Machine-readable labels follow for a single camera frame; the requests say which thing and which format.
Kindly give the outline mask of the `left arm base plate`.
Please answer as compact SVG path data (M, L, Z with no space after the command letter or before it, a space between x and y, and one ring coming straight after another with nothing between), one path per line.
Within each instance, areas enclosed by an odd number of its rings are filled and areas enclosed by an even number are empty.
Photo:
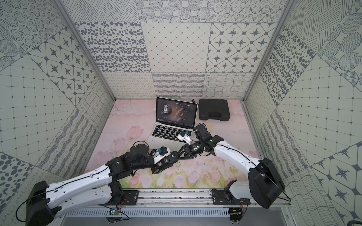
M110 205L126 205L126 206L135 206L138 201L140 191L139 190L123 190L122 195L113 196L109 204Z

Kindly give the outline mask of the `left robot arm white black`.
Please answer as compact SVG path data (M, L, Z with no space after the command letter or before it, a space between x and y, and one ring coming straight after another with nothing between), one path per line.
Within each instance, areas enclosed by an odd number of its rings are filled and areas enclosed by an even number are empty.
M22 203L25 206L22 222L27 226L46 226L68 212L87 206L119 205L126 198L121 179L139 169L160 173L177 157L178 153L168 147L150 150L145 144L137 144L129 152L83 175L52 184L38 182Z

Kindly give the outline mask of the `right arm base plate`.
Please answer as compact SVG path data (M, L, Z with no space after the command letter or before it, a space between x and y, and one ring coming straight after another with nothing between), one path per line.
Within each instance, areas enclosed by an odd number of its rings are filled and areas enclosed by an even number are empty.
M224 191L224 190L218 190L218 189L211 189L209 191L210 196L213 201L213 205L221 206L221 205L250 205L251 201L250 199L241 198L237 199L234 198L230 192Z

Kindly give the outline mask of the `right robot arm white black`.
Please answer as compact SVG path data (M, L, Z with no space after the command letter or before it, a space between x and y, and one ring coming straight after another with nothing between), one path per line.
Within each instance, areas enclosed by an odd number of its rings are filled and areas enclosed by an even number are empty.
M193 128L193 131L198 139L194 143L188 132L181 132L177 136L179 141L186 142L180 149L184 158L191 159L207 152L229 162L248 177L248 185L235 180L225 187L229 199L253 199L268 209L277 199L281 199L281 194L286 194L282 178L271 160L260 160L237 150L222 137L212 136L203 124Z

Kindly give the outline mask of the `black wireless mouse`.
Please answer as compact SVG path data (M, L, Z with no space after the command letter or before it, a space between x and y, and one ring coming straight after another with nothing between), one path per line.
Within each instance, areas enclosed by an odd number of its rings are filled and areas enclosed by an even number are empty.
M179 161L179 157L178 154L175 153L171 153L170 155L168 155L167 157L163 158L162 160L162 164L163 165L173 165L174 163Z

